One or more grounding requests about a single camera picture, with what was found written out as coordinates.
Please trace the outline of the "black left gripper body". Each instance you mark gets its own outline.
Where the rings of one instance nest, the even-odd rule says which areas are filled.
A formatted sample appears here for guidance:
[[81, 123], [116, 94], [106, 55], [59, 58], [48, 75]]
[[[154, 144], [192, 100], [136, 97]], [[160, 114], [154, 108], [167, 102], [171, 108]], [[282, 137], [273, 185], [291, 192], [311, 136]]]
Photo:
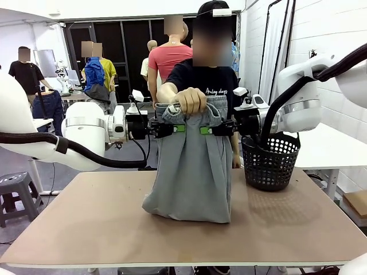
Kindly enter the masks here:
[[126, 114], [127, 137], [131, 136], [135, 140], [145, 140], [147, 136], [147, 127], [149, 122], [148, 113]]

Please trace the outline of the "person's right hand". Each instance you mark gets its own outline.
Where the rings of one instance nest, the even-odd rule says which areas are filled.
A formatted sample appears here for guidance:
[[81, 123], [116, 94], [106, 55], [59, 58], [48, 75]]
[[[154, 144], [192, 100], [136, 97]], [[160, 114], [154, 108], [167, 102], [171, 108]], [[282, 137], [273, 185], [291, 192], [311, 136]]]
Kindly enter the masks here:
[[204, 112], [207, 106], [206, 95], [198, 88], [188, 88], [178, 92], [171, 102], [178, 103], [182, 113], [186, 115]]

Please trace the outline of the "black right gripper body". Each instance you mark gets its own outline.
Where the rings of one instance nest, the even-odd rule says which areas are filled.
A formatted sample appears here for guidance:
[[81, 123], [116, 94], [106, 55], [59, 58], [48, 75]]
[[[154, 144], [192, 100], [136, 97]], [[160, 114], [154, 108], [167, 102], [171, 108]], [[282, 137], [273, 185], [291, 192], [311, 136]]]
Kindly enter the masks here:
[[256, 107], [234, 110], [237, 130], [240, 135], [257, 135], [260, 132], [260, 115]]

